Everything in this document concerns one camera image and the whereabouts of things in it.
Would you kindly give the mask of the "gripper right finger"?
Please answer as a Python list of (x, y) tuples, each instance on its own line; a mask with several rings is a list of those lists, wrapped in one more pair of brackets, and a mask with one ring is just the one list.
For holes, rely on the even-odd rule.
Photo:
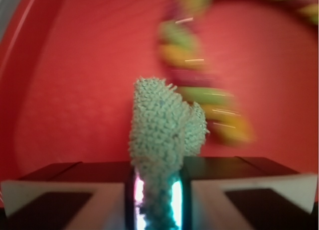
[(316, 230), (318, 177), (264, 157), (186, 157), (184, 230)]

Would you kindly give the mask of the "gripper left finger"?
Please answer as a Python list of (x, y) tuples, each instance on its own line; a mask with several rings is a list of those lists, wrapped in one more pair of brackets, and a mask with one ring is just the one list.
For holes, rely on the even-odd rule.
[(2, 181), (3, 230), (134, 230), (129, 162), (55, 163)]

